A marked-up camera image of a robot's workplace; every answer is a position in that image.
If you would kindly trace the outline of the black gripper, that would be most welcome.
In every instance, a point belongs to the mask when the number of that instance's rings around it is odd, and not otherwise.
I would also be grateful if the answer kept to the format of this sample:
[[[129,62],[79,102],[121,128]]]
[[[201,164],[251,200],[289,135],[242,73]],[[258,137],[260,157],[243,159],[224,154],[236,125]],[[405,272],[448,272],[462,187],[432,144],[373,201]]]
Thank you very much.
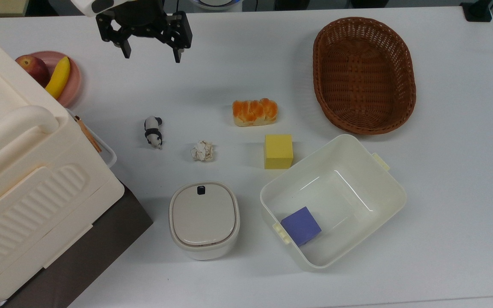
[[[126,59],[131,56],[128,39],[137,37],[157,38],[170,46],[175,62],[181,62],[181,55],[192,43],[192,31],[186,12],[177,11],[172,15],[164,11],[164,0],[127,1],[112,8],[114,16],[98,14],[96,22],[103,41],[111,41],[119,47]],[[120,26],[115,30],[112,21]]]

